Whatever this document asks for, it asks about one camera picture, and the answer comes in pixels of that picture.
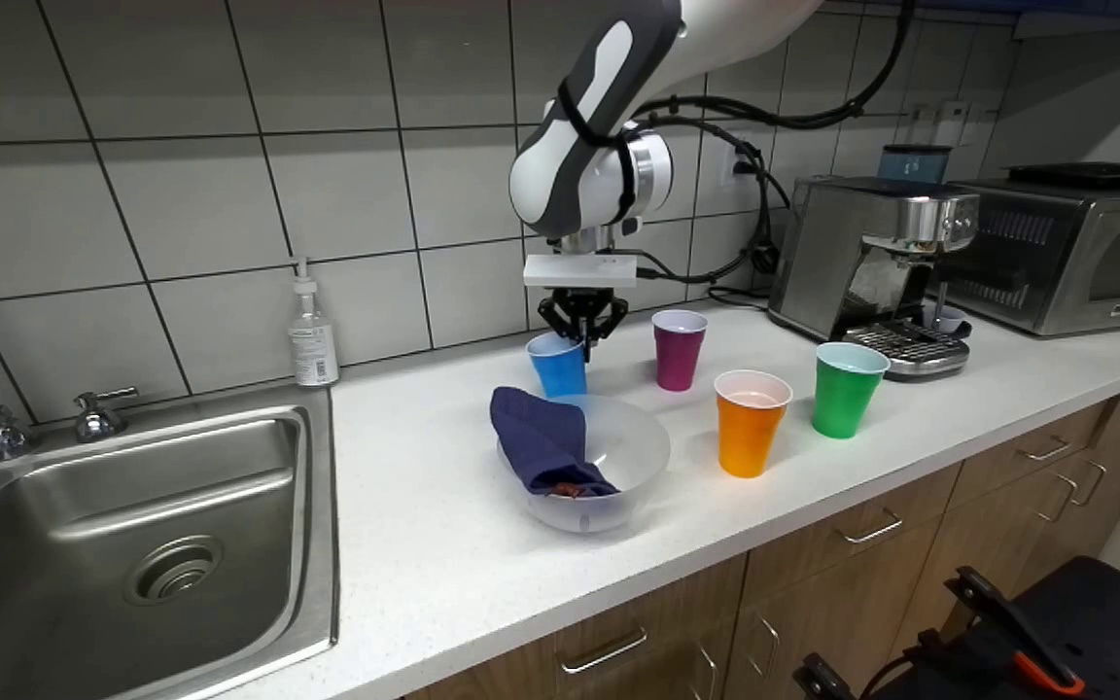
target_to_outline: stainless steel sink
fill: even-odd
[[[0,464],[0,695],[214,695],[334,642],[328,392]]]

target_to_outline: navy towel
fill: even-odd
[[[490,423],[511,467],[530,493],[620,493],[596,464],[587,464],[587,418],[577,406],[552,406],[513,387],[490,392]]]

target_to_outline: espresso machine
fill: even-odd
[[[770,317],[808,340],[890,357],[887,376],[944,376],[967,363],[967,326],[944,323],[936,262],[964,249],[980,199],[936,184],[818,181],[785,236]]]

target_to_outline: purple cup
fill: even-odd
[[[686,392],[692,387],[692,368],[699,365],[706,317],[664,306],[653,317],[653,381],[670,392]]]

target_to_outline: cabinet door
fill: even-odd
[[[1065,551],[1102,551],[1120,520],[1120,402],[1113,406],[1084,470],[1077,477],[1077,499],[1058,520],[1058,546]]]
[[[1120,516],[1120,402],[1058,420],[962,467],[897,645],[944,628],[944,580],[971,566],[1018,597],[1075,555],[1098,555]]]
[[[951,470],[857,505],[750,555],[730,700],[802,695],[792,669],[819,654],[853,690],[887,658]]]
[[[438,682],[420,700],[715,700],[743,555]]]

